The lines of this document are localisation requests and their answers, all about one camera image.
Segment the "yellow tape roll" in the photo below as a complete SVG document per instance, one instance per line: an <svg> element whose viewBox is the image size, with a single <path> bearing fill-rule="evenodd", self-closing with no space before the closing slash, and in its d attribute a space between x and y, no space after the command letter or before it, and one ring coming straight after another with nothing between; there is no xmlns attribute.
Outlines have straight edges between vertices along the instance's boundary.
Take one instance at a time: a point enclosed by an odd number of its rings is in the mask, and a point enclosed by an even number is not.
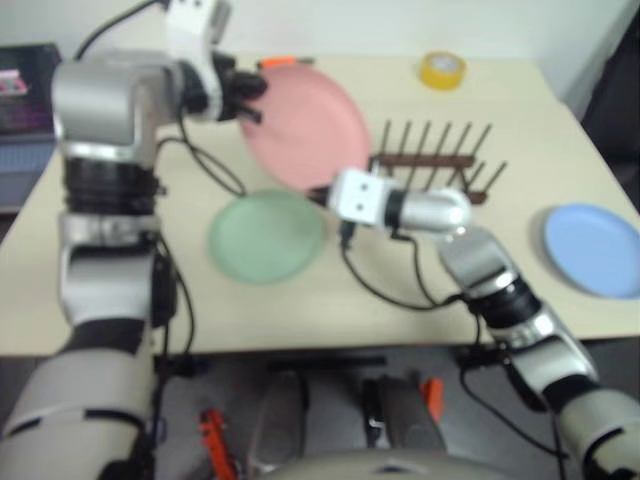
<svg viewBox="0 0 640 480"><path fill-rule="evenodd" d="M438 90L451 90L460 85L466 64L449 52L432 52L422 60L422 83Z"/></svg>

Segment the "beige table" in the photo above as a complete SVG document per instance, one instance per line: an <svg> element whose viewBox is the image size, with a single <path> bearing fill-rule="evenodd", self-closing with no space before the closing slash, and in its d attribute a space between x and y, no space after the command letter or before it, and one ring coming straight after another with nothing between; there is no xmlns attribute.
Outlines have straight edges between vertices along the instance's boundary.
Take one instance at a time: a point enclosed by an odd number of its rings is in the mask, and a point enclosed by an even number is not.
<svg viewBox="0 0 640 480"><path fill-rule="evenodd" d="M252 58L243 59L249 64ZM397 146L404 122L429 119L434 132L453 122L453 142L474 122L469 146L481 127L493 130L480 151L487 174L502 161L509 167L475 209L477 221L503 241L537 293L557 310L580 338L640 334L640 302L596 298L569 285L541 253L540 224L548 209L590 202L618 213L640 228L640 219L606 164L567 108L558 103L532 64L472 61L465 84L455 92L423 87L412 73L413 59L321 58L318 68L349 90L367 118L377 148L386 119L394 122L390 146ZM194 140L243 178L250 190L275 183L251 157L236 124L189 124ZM161 134L173 133L167 129ZM416 128L408 147L415 146ZM428 148L433 149L432 135ZM48 354L68 334L56 298L58 238L62 210L61 159L54 156L0 248L0 354ZM386 305L363 291L338 255L337 221L326 213L327 241L318 258L298 277L274 286L247 286L224 277L205 253L205 234L230 201L205 177L186 151L166 147L158 175L169 188L158 212L194 297L198 317L196 352L286 348L355 347L469 342L473 321L464 306L412 313ZM426 174L418 179L424 182ZM442 183L448 175L438 176ZM486 181L484 176L480 183ZM422 241L422 263L439 296L454 291L433 248ZM374 231L360 230L354 262L372 284L407 301L420 301L410 249ZM182 348L186 317L181 306L173 323L172 347Z"/></svg>

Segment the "orange part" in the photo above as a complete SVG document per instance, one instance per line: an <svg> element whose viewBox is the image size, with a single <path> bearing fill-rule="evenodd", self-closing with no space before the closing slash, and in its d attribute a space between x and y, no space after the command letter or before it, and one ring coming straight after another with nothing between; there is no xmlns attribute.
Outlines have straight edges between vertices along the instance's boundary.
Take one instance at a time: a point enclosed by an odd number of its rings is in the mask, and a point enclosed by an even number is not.
<svg viewBox="0 0 640 480"><path fill-rule="evenodd" d="M296 57L270 57L260 60L261 68L277 67L280 65L295 65L298 63Z"/></svg>
<svg viewBox="0 0 640 480"><path fill-rule="evenodd" d="M222 436L224 419L222 414L215 410L207 410L200 421L202 442L207 448L211 466L219 480L236 480L236 473L231 462L229 450Z"/></svg>
<svg viewBox="0 0 640 480"><path fill-rule="evenodd" d="M439 378L431 378L420 387L424 403L436 423L444 412L444 383Z"/></svg>

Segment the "blue plate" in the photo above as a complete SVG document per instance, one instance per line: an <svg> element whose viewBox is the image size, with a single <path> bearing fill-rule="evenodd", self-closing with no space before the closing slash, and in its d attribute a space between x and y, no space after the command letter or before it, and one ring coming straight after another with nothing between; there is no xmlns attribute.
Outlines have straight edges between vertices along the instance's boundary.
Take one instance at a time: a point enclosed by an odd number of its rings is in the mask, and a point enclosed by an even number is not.
<svg viewBox="0 0 640 480"><path fill-rule="evenodd" d="M558 269L584 290L640 298L640 233L617 215L585 204L557 208L544 240Z"/></svg>

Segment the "wire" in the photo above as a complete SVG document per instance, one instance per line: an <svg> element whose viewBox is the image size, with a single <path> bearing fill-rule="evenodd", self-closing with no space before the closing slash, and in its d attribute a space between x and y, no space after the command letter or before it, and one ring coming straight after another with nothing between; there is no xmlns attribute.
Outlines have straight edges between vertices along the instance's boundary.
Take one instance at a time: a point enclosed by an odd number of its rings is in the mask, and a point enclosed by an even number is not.
<svg viewBox="0 0 640 480"><path fill-rule="evenodd" d="M344 261L345 265L347 266L347 268L349 269L353 277L365 290L367 290L369 293L373 294L374 296L378 297L380 300L384 300L385 302L395 305L397 307L406 308L407 310L414 310L418 312L428 312L428 311L444 308L462 299L462 296L460 294L451 295L447 297L443 302L434 304L434 305L416 305L412 303L406 303L401 300L397 300L381 292L380 290L377 290L371 285L369 285L369 283L356 270L355 266L353 265L353 262L349 258L348 248L346 247L341 248L340 253L342 256L342 260Z"/></svg>
<svg viewBox="0 0 640 480"><path fill-rule="evenodd" d="M182 294L184 295L185 302L187 304L188 318L189 318L189 332L187 335L187 342L184 346L184 350L180 358L171 365L169 362L169 339L170 339L170 323L169 321L164 327L163 339L162 339L162 351L160 353L160 369L158 374L158 382L156 385L156 389L153 394L153 413L152 413L152 423L151 423L151 441L153 442L153 447L157 447L158 441L158 431L160 426L160 415L162 412L162 399L164 397L164 389L171 379L173 375L176 374L180 368L186 364L191 355L191 347L193 346L193 340L196 335L196 318L195 312L193 309L193 301L191 300L191 294L189 292L189 288L187 287L186 282L184 281L184 277L180 273L180 269L175 262L173 255L171 254L171 250L169 249L169 245L165 240L164 236L160 234L158 236L158 241L160 246L164 250L165 255L169 259L169 262L173 266L176 272L176 280L178 282L178 286L182 290Z"/></svg>
<svg viewBox="0 0 640 480"><path fill-rule="evenodd" d="M104 34L107 30L110 30L111 28L115 27L117 24L119 24L121 22L124 22L128 18L133 17L137 13L140 13L141 11L147 9L148 7L150 7L151 5L154 5L156 3L158 3L158 0L147 0L145 2L142 2L142 3L138 4L138 5L136 5L135 7L130 8L129 10L125 10L121 14L113 17L108 22L106 22L106 23L102 24L101 26L99 26L97 29L95 29L82 42L82 44L78 48L78 51L73 56L73 59L74 60L81 60L82 57L84 57L84 54L89 49L89 47L98 39L98 37L100 37L102 34Z"/></svg>
<svg viewBox="0 0 640 480"><path fill-rule="evenodd" d="M480 317L478 315L475 315L475 320L476 320L476 334L475 334L475 340L474 340L473 345L477 347L477 346L480 345L481 321L480 321ZM545 452L545 453L547 453L549 455L553 455L554 457L558 458L560 462L562 462L563 460L568 458L568 455L566 453L564 453L562 451L561 447L559 446L559 437L558 437L558 441L556 441L556 445L553 448L543 444L542 442L536 440L531 435L529 435L528 433L523 431L520 427L518 427L515 423L513 423L510 419L508 419L505 415L503 415L498 409L496 409L495 407L490 405L486 400L484 400L483 398L478 396L478 394L475 393L471 389L469 384L467 383L467 373L468 372L469 372L468 368L466 368L466 367L461 368L458 380L459 380L460 386L462 387L464 392L473 401L475 401L477 404L482 406L485 410L487 410L494 417L496 417L498 420L500 420L505 426L507 426L509 429L511 429L511 431L513 431L520 438L522 438L523 440L525 440L526 442L528 442L530 445L534 446L538 450L541 450L541 451L543 451L543 452Z"/></svg>
<svg viewBox="0 0 640 480"><path fill-rule="evenodd" d="M506 416L500 413L500 411L498 411L495 407L490 405L484 399L480 398L473 390L471 390L471 388L467 383L467 378L466 378L468 372L469 370L467 368L461 368L458 380L460 381L460 385L462 386L462 389L465 391L467 395L469 395L469 397L471 397L473 401L475 401L476 403L484 407L485 410L491 413L494 417L500 420L504 425L509 427L514 433L516 433L526 442L536 447L538 450L542 450L543 452L548 453L549 455L555 456L557 454L557 450L555 448L548 447L547 445L543 444L542 442L539 442L538 440L530 436L528 433L520 429L520 427L518 427L515 423L509 420Z"/></svg>
<svg viewBox="0 0 640 480"><path fill-rule="evenodd" d="M191 153L191 157L193 158L193 160L198 164L200 168L202 168L202 170L204 170L207 176L209 176L214 182L216 182L218 185L220 185L224 190L226 190L230 194L235 195L237 197L244 197L247 194L247 188L244 185L244 183L242 183L242 180L240 180L240 178L238 178L238 176L235 173L233 173L229 169L229 167L227 167L224 163L222 163L220 160L215 158L209 152L191 143L189 137L187 136L187 132L184 128L184 122L182 120L182 117L179 117L178 127L182 132L182 138L179 138L179 137L163 138L158 142L156 146L158 149L158 152L160 152L162 147L164 147L167 143L179 143L181 145L186 146L189 149L189 153ZM200 156L204 157L205 160L209 161L211 164L215 165L217 168L222 170L222 172L227 177L229 177L233 183L235 183L235 188L234 186L230 186L228 183L223 181L213 170L211 170L202 161L202 158L200 158Z"/></svg>
<svg viewBox="0 0 640 480"><path fill-rule="evenodd" d="M153 414L151 420L151 441L152 447L158 444L158 431L160 429L160 414L162 412L162 398L164 396L164 387L168 381L166 373L169 371L169 338L171 336L169 323L164 326L162 336L162 352L160 353L159 367L160 374L156 389L153 392Z"/></svg>
<svg viewBox="0 0 640 480"><path fill-rule="evenodd" d="M558 431L558 424L556 422L553 413L551 415L551 431L553 432L553 444L556 448L556 462L558 463L558 477L560 480L567 480L567 469L564 461L565 457L562 455L562 440L560 439L560 432Z"/></svg>
<svg viewBox="0 0 640 480"><path fill-rule="evenodd" d="M407 237L407 241L409 241L411 245L413 245L413 270L416 275L418 287L420 288L420 291L422 292L424 297L429 300L432 305L439 305L439 302L435 300L434 296L431 295L431 292L429 292L429 290L427 289L424 278L422 276L422 271L420 269L420 247L418 245L418 241L413 237Z"/></svg>
<svg viewBox="0 0 640 480"><path fill-rule="evenodd" d="M185 282L184 277L182 276L182 273L178 268L178 264L176 263L175 257L173 256L173 254L171 253L171 250L169 249L169 245L167 244L167 241L164 238L164 235L160 234L158 236L158 241L160 242L160 245L162 245L162 248L164 249L167 255L167 258L169 259L169 262L173 265L173 268L176 272L176 279L178 281L178 286L182 290L185 303L187 304L189 332L187 334L187 341L185 343L184 350L182 351L181 362L184 363L185 359L191 354L191 347L193 346L193 340L195 339L195 335L196 335L196 316L193 308L193 301L191 299L191 293L189 292L187 283Z"/></svg>

